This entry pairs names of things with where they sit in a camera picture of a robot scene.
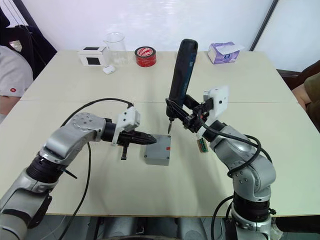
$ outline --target red tape roll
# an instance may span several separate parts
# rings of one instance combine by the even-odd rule
[[[135,61],[141,67],[150,67],[157,62],[156,50],[150,46],[142,46],[134,51]]]

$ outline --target electric screwdriver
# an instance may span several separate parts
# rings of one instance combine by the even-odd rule
[[[176,57],[169,100],[174,101],[180,107],[184,105],[186,92],[190,82],[198,51],[198,43],[192,39],[184,39]],[[175,114],[166,107],[166,115],[169,117],[168,134],[170,133]]]

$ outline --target glass beaker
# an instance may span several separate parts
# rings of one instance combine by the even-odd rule
[[[109,58],[113,65],[121,66],[128,63],[128,56],[124,42],[125,36],[120,32],[111,32],[105,36],[103,42],[109,50]]]

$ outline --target white table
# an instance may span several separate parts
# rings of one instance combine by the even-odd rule
[[[129,64],[106,75],[101,67],[84,67],[76,51],[60,51],[24,94],[24,101],[89,102],[116,97],[132,102],[165,102],[169,96],[176,52],[157,52],[151,67]],[[240,52],[236,62],[213,65],[198,52],[188,94],[201,101],[203,92],[228,85],[230,103],[296,103],[276,69],[262,52]]]
[[[28,166],[50,134],[81,102],[20,101],[0,125],[0,196]],[[165,134],[163,102],[138,102],[139,131]],[[86,111],[115,120],[126,105],[98,103]],[[320,134],[302,108],[288,103],[230,103],[220,120],[256,136],[272,157],[277,177],[271,207],[278,216],[320,214]],[[92,172],[79,215],[211,216],[233,193],[227,168],[211,151],[199,153],[195,137],[175,121],[169,166],[147,165],[144,147],[92,143]],[[88,168],[85,146],[69,166],[78,180],[63,174],[52,192],[48,214],[72,214],[83,194]],[[224,205],[218,216],[224,216]]]

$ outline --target white box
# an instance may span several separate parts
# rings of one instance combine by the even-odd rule
[[[78,56],[84,66],[107,66],[109,61],[106,46],[86,46]]]

